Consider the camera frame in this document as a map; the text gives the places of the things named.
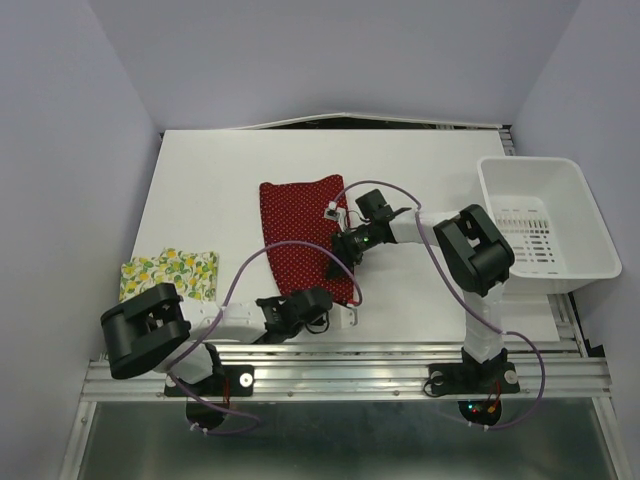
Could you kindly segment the red polka dot skirt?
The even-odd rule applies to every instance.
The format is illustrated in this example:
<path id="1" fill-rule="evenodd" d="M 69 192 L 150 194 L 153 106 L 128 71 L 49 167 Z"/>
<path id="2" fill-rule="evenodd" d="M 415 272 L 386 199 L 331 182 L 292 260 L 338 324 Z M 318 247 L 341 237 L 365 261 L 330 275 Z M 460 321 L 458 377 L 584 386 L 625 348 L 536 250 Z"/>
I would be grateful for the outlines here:
<path id="1" fill-rule="evenodd" d="M 331 249 L 331 236 L 340 228 L 337 222 L 325 217 L 325 210 L 344 188 L 344 179 L 339 174 L 313 182 L 259 185 L 264 244 L 287 243 L 267 252 L 280 294 L 322 287 L 338 304 L 348 305 L 356 300 L 351 279 L 346 275 L 328 279 L 326 273 L 331 259 L 308 246 Z"/>

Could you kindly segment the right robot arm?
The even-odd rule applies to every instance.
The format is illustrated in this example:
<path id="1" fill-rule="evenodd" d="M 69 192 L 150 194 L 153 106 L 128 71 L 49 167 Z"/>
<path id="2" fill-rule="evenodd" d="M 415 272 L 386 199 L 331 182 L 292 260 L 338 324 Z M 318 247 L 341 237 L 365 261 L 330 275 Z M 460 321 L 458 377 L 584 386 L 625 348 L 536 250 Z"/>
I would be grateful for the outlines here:
<path id="1" fill-rule="evenodd" d="M 364 222 L 331 236 L 326 277 L 345 275 L 364 253 L 381 244 L 422 244 L 456 301 L 466 312 L 460 378 L 482 390 L 496 378 L 495 359 L 506 359 L 501 302 L 515 254 L 483 207 L 426 214 L 419 207 L 393 209 L 374 189 L 356 200 Z"/>

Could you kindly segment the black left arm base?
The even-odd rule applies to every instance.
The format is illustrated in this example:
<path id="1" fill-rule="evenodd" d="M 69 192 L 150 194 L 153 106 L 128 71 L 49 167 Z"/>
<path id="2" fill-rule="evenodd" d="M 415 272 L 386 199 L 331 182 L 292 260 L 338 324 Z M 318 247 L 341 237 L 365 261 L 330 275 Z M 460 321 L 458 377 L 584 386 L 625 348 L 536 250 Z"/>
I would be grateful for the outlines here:
<path id="1" fill-rule="evenodd" d="M 238 410 L 234 399 L 253 395 L 255 368 L 249 364 L 227 365 L 196 383 L 168 376 L 163 394 L 184 398 L 185 416 L 191 431 L 205 436 L 232 436 L 257 429 L 262 421 L 256 414 Z"/>

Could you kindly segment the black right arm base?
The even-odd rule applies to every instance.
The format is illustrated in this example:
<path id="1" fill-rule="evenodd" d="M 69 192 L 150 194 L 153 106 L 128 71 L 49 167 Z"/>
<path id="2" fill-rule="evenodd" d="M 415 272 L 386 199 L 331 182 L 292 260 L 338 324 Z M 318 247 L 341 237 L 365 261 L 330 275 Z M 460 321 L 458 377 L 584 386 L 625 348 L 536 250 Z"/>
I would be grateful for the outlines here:
<path id="1" fill-rule="evenodd" d="M 471 424 L 494 427 L 502 415 L 502 397 L 520 392 L 515 365 L 501 362 L 482 367 L 467 363 L 439 363 L 427 366 L 423 392 L 431 398 L 460 396 L 458 408 Z"/>

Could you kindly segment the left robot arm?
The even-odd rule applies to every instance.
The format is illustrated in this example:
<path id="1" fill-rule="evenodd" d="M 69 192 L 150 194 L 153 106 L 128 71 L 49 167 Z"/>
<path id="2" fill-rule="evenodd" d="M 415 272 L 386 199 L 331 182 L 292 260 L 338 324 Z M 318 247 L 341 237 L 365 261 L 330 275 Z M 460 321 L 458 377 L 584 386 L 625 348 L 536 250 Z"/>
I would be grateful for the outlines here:
<path id="1" fill-rule="evenodd" d="M 332 295 L 322 287 L 219 306 L 184 298 L 173 284 L 161 283 L 107 310 L 100 324 L 114 379 L 170 372 L 210 394 L 223 373 L 213 340 L 279 344 L 325 319 L 332 307 Z"/>

